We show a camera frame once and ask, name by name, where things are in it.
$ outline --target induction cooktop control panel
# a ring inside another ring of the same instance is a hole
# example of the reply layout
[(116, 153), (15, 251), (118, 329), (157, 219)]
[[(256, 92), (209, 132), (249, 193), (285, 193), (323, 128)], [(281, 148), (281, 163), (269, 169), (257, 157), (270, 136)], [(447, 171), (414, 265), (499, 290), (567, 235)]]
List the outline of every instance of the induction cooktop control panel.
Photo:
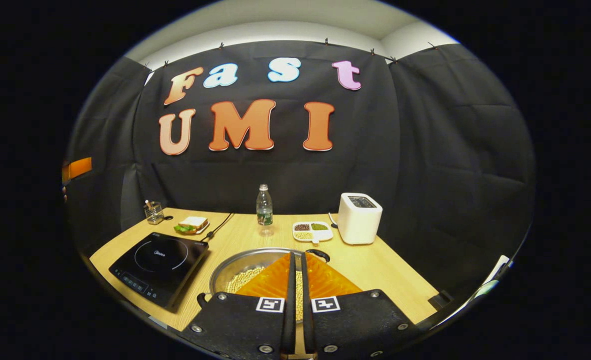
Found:
[(112, 273), (134, 292), (138, 292), (138, 294), (149, 299), (153, 303), (156, 303), (162, 307), (166, 307), (166, 303), (169, 301), (169, 294), (167, 294), (164, 290), (159, 291), (158, 294), (158, 291), (151, 287), (151, 285), (131, 275), (127, 271), (122, 271), (119, 268), (112, 268)]

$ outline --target black curtain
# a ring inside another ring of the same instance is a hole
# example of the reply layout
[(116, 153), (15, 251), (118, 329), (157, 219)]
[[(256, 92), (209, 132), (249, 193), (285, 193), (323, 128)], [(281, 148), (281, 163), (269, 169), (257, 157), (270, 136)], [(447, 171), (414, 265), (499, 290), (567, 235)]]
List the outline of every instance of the black curtain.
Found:
[[(270, 82), (268, 64), (298, 58), (300, 75)], [(339, 84), (332, 63), (351, 61), (361, 89)], [(209, 70), (238, 65), (229, 86), (205, 88)], [(202, 67), (170, 105), (171, 79)], [(92, 157), (93, 171), (67, 188), (69, 219), (87, 256), (144, 219), (145, 199), (164, 207), (252, 214), (266, 183), (276, 214), (336, 212), (343, 192), (384, 208), (378, 235), (438, 290), (468, 297), (501, 255), (518, 249), (533, 216), (534, 154), (517, 105), (494, 74), (460, 44), (422, 50), (387, 65), (355, 48), (261, 41), (191, 55), (156, 69), (123, 58), (90, 95), (67, 160)], [(271, 150), (209, 150), (211, 105), (231, 101), (243, 116), (270, 99)], [(304, 105), (334, 106), (333, 148), (303, 148)], [(161, 116), (195, 109), (185, 152), (159, 143)]]
[(438, 290), (464, 298), (533, 218), (535, 160), (501, 82), (460, 44), (389, 64), (400, 113), (400, 172), (385, 239)]
[(74, 125), (65, 160), (91, 157), (92, 170), (66, 187), (67, 220), (85, 256), (145, 215), (133, 156), (138, 98), (150, 70), (122, 57), (102, 77)]

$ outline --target pink letter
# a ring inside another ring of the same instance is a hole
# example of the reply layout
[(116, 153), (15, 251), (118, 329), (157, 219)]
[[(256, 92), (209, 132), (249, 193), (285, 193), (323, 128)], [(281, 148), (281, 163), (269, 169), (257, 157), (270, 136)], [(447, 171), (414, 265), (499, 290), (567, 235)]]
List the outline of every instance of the pink letter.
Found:
[(353, 74), (359, 74), (360, 69), (351, 66), (351, 61), (338, 61), (331, 64), (337, 69), (337, 81), (343, 88), (351, 91), (359, 90), (362, 86), (359, 82), (353, 81)]
[(174, 143), (172, 141), (172, 123), (174, 122), (174, 114), (166, 114), (161, 117), (160, 123), (160, 148), (166, 155), (180, 155), (187, 150), (189, 140), (191, 138), (191, 117), (196, 114), (195, 109), (186, 109), (179, 113), (179, 118), (182, 119), (179, 141)]

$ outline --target induction cooktop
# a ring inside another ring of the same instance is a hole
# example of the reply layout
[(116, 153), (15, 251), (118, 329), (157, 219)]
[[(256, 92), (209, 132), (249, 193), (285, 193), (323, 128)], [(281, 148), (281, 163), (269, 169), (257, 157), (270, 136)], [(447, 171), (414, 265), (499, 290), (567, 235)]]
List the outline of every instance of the induction cooktop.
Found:
[(136, 294), (169, 309), (208, 248), (205, 242), (152, 232), (108, 269)]

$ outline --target letter m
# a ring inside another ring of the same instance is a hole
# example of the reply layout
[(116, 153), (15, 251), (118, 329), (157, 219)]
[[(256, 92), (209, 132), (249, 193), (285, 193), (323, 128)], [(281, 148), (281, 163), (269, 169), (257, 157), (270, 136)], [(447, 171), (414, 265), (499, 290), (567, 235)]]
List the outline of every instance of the letter m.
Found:
[(249, 132), (249, 139), (244, 142), (244, 146), (248, 150), (273, 149), (270, 118), (271, 110), (275, 107), (275, 101), (262, 98), (252, 102), (244, 116), (240, 117), (233, 102), (223, 101), (213, 104), (211, 111), (215, 114), (215, 121), (213, 141), (209, 143), (209, 149), (222, 151), (229, 148), (229, 141), (225, 140), (225, 132), (236, 149), (242, 145), (247, 132)]

